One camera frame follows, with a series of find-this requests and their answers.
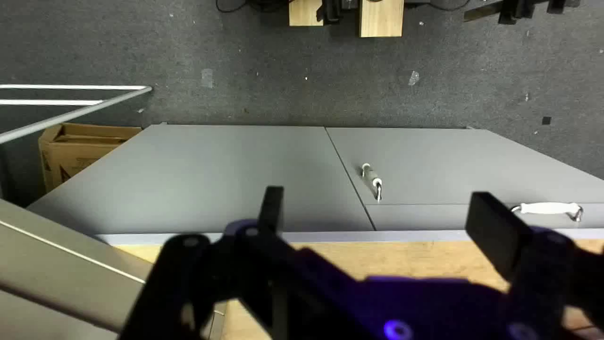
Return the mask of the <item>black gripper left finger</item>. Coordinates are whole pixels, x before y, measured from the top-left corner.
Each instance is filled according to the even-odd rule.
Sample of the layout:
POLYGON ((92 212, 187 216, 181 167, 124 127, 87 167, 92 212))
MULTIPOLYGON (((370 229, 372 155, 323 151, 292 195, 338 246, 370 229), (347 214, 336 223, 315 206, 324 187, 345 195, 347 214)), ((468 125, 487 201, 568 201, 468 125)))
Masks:
POLYGON ((270 185, 264 191, 258 219, 257 219, 260 235, 275 236, 279 233, 281 219, 283 219, 283 197, 285 197, 283 187, 270 185))

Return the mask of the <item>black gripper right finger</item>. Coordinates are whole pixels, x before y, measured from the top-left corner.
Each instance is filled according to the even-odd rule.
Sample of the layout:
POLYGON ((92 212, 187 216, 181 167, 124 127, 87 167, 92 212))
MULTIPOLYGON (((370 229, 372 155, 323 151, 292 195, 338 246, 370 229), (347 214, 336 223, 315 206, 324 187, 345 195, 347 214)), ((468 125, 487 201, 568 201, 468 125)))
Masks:
POLYGON ((494 270, 511 280, 532 231, 504 202, 479 191, 470 197, 464 231, 494 270))

